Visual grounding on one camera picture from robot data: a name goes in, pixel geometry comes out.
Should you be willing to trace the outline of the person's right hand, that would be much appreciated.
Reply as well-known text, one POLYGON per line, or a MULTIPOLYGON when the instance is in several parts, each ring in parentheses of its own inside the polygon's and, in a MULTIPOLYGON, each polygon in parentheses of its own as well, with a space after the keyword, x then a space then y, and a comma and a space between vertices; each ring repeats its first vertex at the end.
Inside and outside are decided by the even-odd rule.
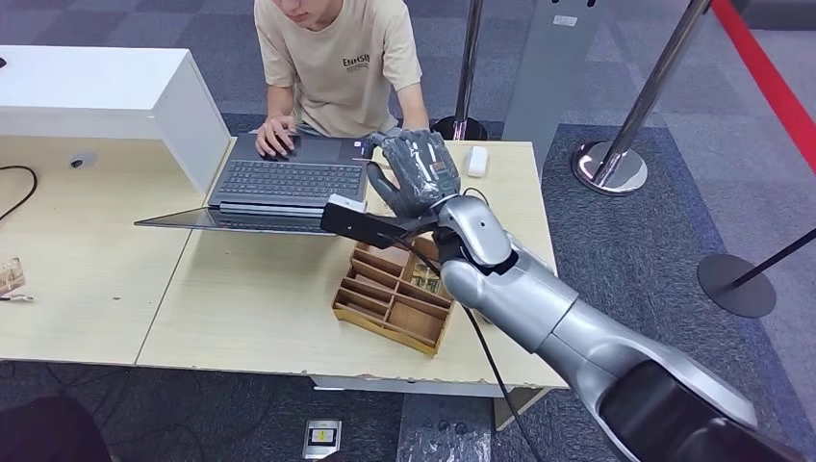
POLYGON ((294 148, 296 124, 290 115, 270 115, 258 128, 255 146, 262 157, 287 157, 294 148))

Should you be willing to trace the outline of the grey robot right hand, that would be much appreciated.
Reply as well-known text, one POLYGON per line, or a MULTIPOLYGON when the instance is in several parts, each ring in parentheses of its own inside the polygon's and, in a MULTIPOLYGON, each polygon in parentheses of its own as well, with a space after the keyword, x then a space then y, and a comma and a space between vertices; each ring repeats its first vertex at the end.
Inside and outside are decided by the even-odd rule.
POLYGON ((368 149, 381 149, 396 179, 392 183, 382 167, 368 162, 370 184, 399 217, 417 218, 461 191, 456 164, 442 136, 429 129, 403 130, 396 136, 370 135, 368 149))

